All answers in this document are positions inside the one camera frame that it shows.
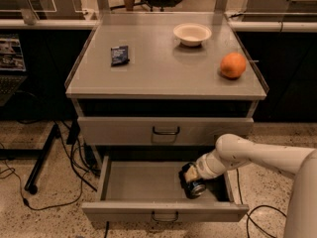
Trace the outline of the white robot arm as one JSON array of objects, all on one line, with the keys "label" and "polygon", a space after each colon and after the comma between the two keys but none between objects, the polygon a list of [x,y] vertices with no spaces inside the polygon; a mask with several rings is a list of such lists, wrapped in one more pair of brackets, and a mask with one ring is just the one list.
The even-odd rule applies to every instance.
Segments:
[{"label": "white robot arm", "polygon": [[198,180],[215,179],[229,170],[254,163],[294,179],[284,238],[317,238],[317,149],[257,144],[234,134],[220,136],[215,149],[185,165],[189,193],[200,195]]}]

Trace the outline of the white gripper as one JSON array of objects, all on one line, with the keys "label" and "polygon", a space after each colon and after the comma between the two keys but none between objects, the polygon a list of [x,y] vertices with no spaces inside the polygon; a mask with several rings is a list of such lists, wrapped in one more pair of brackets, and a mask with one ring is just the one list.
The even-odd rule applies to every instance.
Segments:
[{"label": "white gripper", "polygon": [[184,166],[184,178],[187,183],[202,179],[215,179],[226,172],[230,163],[222,159],[217,150],[202,155],[196,161],[196,167],[192,164]]}]

